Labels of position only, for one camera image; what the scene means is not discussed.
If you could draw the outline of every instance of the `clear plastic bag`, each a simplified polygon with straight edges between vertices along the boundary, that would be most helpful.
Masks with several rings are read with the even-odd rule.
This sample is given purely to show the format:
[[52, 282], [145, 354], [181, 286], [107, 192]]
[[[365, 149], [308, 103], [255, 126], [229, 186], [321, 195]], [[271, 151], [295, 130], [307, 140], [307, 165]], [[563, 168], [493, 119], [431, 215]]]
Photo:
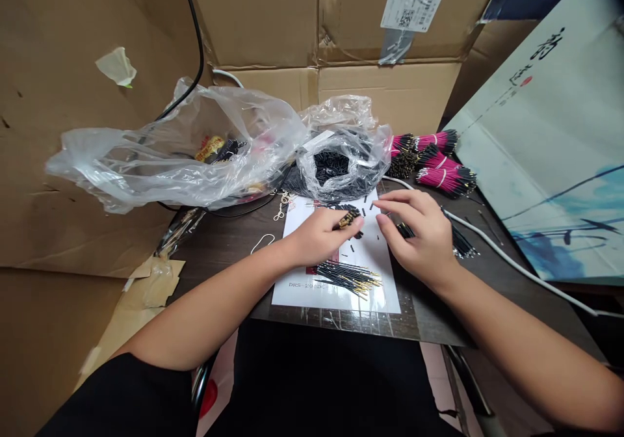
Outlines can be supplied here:
[[[188, 78], [178, 81], [174, 101], [189, 85]], [[197, 86], [170, 115], [142, 129], [63, 133], [62, 151], [45, 168], [97, 196], [110, 213], [155, 201], [219, 209], [272, 191], [306, 135], [284, 101], [251, 89]], [[227, 146], [218, 145], [228, 140], [235, 145], [222, 155]]]
[[355, 200], [370, 193], [390, 167], [392, 146], [392, 130], [377, 126], [371, 99], [332, 97], [299, 115], [311, 139], [297, 152], [297, 167], [283, 188], [321, 201]]

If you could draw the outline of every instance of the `finger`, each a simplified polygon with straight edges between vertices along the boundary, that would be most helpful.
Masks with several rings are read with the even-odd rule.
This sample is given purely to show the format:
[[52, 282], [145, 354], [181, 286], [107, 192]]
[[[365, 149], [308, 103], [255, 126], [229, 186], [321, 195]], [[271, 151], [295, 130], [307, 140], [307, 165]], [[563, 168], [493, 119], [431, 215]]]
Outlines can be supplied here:
[[382, 231], [385, 241], [388, 242], [388, 246], [395, 256], [401, 256], [406, 253], [406, 250], [410, 248], [409, 244], [405, 241], [403, 236], [397, 230], [394, 222], [386, 215], [377, 215], [377, 224]]
[[440, 209], [431, 195], [416, 189], [394, 190], [381, 195], [380, 200], [409, 203], [411, 207], [417, 209], [424, 215], [432, 214], [434, 211], [439, 211]]
[[342, 211], [329, 208], [317, 208], [315, 214], [318, 214], [322, 229], [326, 232], [333, 230], [333, 228], [345, 217], [348, 211]]
[[426, 217], [407, 203], [378, 200], [373, 202], [373, 204], [379, 209], [398, 214], [403, 222], [410, 226], [416, 233], [418, 233], [426, 223]]
[[355, 236], [364, 225], [364, 218], [358, 216], [354, 219], [350, 226], [345, 227], [344, 229], [335, 230], [331, 233], [331, 236], [335, 238], [338, 245], [342, 245], [351, 237]]

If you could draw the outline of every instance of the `table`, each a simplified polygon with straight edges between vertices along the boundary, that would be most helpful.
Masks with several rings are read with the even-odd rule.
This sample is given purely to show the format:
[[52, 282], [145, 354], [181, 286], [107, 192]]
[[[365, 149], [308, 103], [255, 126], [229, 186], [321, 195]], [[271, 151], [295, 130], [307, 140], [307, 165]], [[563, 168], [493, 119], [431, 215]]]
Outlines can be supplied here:
[[[378, 192], [383, 194], [399, 188], [403, 187], [384, 180], [378, 185]], [[471, 195], [474, 200], [468, 198], [450, 200], [425, 187], [420, 189], [428, 191], [445, 209], [456, 216], [467, 217], [471, 224], [492, 237], [491, 230], [478, 214], [478, 210], [481, 210], [503, 242], [502, 249], [516, 262], [530, 269], [490, 208], [474, 201], [480, 201], [479, 195]], [[186, 265], [169, 302], [173, 302], [207, 278], [247, 256], [264, 234], [272, 233], [276, 239], [280, 239], [284, 219], [277, 222], [273, 220], [279, 204], [279, 198], [275, 198], [265, 207], [240, 218], [228, 219], [210, 214], [204, 216], [196, 233], [185, 241], [173, 256], [176, 259], [186, 260]], [[234, 214], [241, 210], [240, 207], [229, 209]], [[598, 346], [566, 301], [511, 268], [477, 234], [463, 227], [460, 230], [481, 253], [481, 256], [461, 260], [465, 268], [597, 359], [604, 360]], [[273, 292], [271, 289], [253, 309], [251, 316], [269, 321], [430, 343], [473, 346], [471, 338], [450, 309], [424, 284], [407, 273], [394, 257], [391, 256], [391, 260], [401, 314], [275, 306], [271, 305]]]

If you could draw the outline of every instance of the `black wire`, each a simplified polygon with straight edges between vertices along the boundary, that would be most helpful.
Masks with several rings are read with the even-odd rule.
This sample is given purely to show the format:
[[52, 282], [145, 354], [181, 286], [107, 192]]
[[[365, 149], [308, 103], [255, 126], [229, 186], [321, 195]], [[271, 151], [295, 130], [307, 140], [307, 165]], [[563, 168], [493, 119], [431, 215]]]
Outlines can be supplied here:
[[[199, 24], [199, 22], [197, 20], [197, 13], [195, 11], [195, 5], [193, 3], [193, 0], [187, 0], [187, 1], [188, 1], [188, 7], [190, 8], [191, 16], [193, 17], [193, 24], [195, 26], [195, 33], [197, 35], [197, 44], [198, 44], [198, 47], [199, 47], [199, 50], [200, 50], [200, 67], [199, 67], [199, 70], [197, 71], [197, 75], [195, 76], [195, 79], [193, 80], [193, 82], [189, 86], [189, 88], [175, 102], [173, 102], [173, 104], [171, 104], [169, 107], [167, 107], [166, 110], [163, 113], [158, 115], [158, 117], [155, 120], [156, 122], [158, 122], [162, 118], [164, 118], [167, 115], [169, 115], [178, 105], [180, 105], [180, 103], [184, 99], [186, 99], [189, 96], [189, 94], [197, 87], [197, 84], [199, 84], [200, 79], [202, 78], [203, 63], [204, 63], [202, 32], [200, 31], [200, 24]], [[288, 176], [288, 174], [291, 171], [291, 169], [293, 168], [293, 166], [294, 166], [294, 164], [291, 165], [288, 168], [288, 170], [284, 174], [284, 177], [282, 178], [282, 181], [279, 184], [278, 188], [281, 188], [281, 186], [284, 184], [284, 181], [286, 180], [286, 177]], [[245, 211], [243, 213], [239, 213], [239, 214], [235, 214], [235, 215], [221, 215], [219, 213], [215, 213], [214, 211], [210, 211], [207, 208], [203, 208], [203, 210], [206, 211], [207, 213], [210, 213], [212, 215], [219, 216], [219, 217], [239, 217], [239, 216], [244, 216], [244, 215], [249, 214], [249, 213], [253, 213], [254, 211], [262, 208], [263, 206], [268, 205], [269, 203], [271, 203], [271, 201], [273, 201], [273, 198], [275, 198], [275, 194], [273, 194], [266, 202], [262, 203], [261, 205], [255, 206], [254, 208], [250, 209], [249, 211]], [[162, 202], [157, 202], [157, 203], [160, 206], [162, 206], [163, 208], [165, 208], [165, 209], [167, 209], [169, 211], [175, 211], [175, 212], [179, 211], [178, 209], [174, 209], [174, 208], [166, 205], [165, 203], [162, 203]]]
[[291, 169], [294, 167], [294, 163], [292, 163], [289, 167], [288, 170], [286, 171], [286, 173], [284, 174], [284, 176], [281, 178], [281, 182], [279, 183], [279, 185], [276, 187], [275, 189], [275, 193], [271, 195], [271, 197], [265, 201], [264, 203], [262, 203], [261, 205], [255, 206], [254, 208], [250, 209], [249, 211], [244, 211], [242, 213], [239, 214], [235, 214], [235, 215], [220, 215], [219, 213], [215, 213], [214, 211], [210, 211], [207, 208], [204, 208], [203, 210], [208, 213], [208, 214], [212, 214], [214, 216], [219, 216], [219, 217], [239, 217], [239, 216], [245, 216], [245, 214], [249, 214], [249, 213], [253, 213], [254, 211], [262, 208], [263, 206], [268, 205], [269, 203], [271, 203], [271, 201], [273, 201], [273, 198], [275, 198], [275, 195], [277, 195], [278, 190], [281, 188], [281, 186], [284, 184], [284, 181], [286, 180], [286, 177], [288, 177], [288, 174], [291, 173]]
[[156, 118], [156, 122], [166, 117], [167, 115], [169, 115], [172, 112], [172, 110], [174, 110], [178, 105], [180, 105], [180, 103], [184, 99], [186, 99], [189, 96], [189, 94], [197, 87], [197, 84], [200, 82], [200, 79], [202, 78], [203, 63], [204, 63], [202, 32], [200, 31], [200, 24], [197, 21], [197, 13], [195, 12], [195, 5], [193, 4], [193, 0], [187, 0], [187, 1], [188, 1], [188, 7], [190, 8], [190, 14], [193, 17], [193, 25], [195, 26], [195, 34], [197, 35], [197, 45], [200, 50], [200, 68], [197, 71], [197, 75], [195, 76], [195, 79], [193, 80], [192, 84], [188, 87], [188, 89], [185, 91], [185, 93], [182, 94], [177, 99], [177, 101], [173, 102], [173, 104], [167, 107], [163, 113], [158, 115], [158, 117]]
[[160, 206], [162, 206], [165, 209], [168, 209], [169, 211], [173, 211], [174, 213], [177, 213], [177, 209], [172, 208], [171, 206], [167, 206], [165, 203], [163, 202], [157, 202]]

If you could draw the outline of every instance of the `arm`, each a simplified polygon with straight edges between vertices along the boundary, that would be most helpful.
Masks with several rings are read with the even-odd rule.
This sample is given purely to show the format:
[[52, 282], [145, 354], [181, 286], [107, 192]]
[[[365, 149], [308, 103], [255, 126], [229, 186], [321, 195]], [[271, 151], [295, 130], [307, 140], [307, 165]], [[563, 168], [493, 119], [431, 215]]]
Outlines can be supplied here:
[[528, 402], [568, 427], [624, 430], [624, 382], [572, 342], [460, 266], [450, 221], [431, 196], [395, 191], [375, 203], [414, 230], [403, 240], [385, 215], [381, 230], [399, 263], [441, 297]]
[[167, 307], [114, 355], [191, 370], [210, 357], [242, 323], [277, 278], [299, 266], [327, 260], [363, 224], [332, 231], [346, 211], [317, 209], [285, 239], [254, 252], [204, 281]]

